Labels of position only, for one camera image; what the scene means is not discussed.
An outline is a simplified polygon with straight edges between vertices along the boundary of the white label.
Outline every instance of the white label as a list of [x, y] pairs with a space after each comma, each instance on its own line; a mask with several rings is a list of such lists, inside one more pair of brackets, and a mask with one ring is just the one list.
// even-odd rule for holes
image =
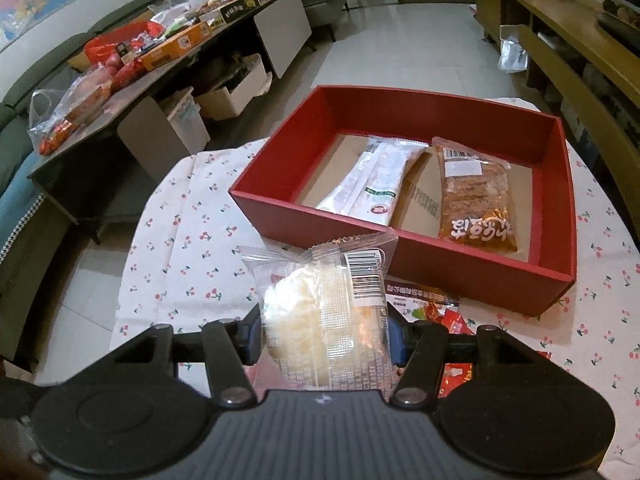
[[460, 150], [450, 150], [449, 148], [444, 149], [444, 159], [449, 160], [450, 158], [477, 158], [473, 153], [460, 152]]
[[351, 251], [344, 257], [351, 276], [353, 306], [386, 306], [380, 250]]
[[186, 36], [183, 36], [181, 38], [178, 38], [178, 46], [183, 50], [191, 48], [191, 41], [189, 41], [189, 38], [187, 38]]
[[444, 176], [482, 175], [482, 164], [479, 160], [457, 160], [444, 163]]

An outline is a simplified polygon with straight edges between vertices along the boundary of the green stripe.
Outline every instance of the green stripe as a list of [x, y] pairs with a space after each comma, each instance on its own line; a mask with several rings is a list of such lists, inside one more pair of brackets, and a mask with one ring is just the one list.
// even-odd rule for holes
[[392, 198], [396, 197], [396, 194], [393, 191], [376, 191], [375, 189], [371, 189], [370, 187], [366, 187], [364, 191], [377, 196], [385, 195], [385, 196], [390, 196]]

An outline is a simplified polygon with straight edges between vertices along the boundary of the brown snack package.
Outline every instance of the brown snack package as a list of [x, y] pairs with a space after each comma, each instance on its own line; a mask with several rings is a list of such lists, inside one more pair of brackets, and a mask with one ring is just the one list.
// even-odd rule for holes
[[517, 252], [509, 164], [439, 137], [433, 145], [442, 182], [438, 237], [486, 251]]

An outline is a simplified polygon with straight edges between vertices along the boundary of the barcode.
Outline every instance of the barcode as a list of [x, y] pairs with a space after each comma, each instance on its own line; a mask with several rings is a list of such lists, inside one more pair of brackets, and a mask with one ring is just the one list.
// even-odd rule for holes
[[380, 270], [382, 256], [377, 249], [344, 253], [351, 276], [354, 306], [386, 306]]
[[444, 158], [476, 158], [476, 156], [473, 153], [460, 152], [459, 150], [450, 150], [449, 148], [445, 148]]

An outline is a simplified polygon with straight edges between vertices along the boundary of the white tablecloth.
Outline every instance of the white tablecloth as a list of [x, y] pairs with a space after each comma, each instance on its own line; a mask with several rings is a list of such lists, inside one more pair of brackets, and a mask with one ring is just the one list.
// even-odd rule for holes
[[[154, 323], [192, 332], [209, 320], [243, 317], [254, 306], [254, 280], [238, 246], [263, 241], [227, 190], [263, 142], [185, 158], [158, 186], [129, 251], [111, 348]], [[599, 391], [616, 415], [601, 472], [616, 480], [637, 479], [640, 256], [571, 147], [569, 157], [578, 233], [575, 286], [539, 319], [466, 299], [460, 313], [473, 330], [498, 324], [532, 348], [552, 352], [553, 362]], [[208, 392], [202, 364], [181, 364], [180, 378]]]

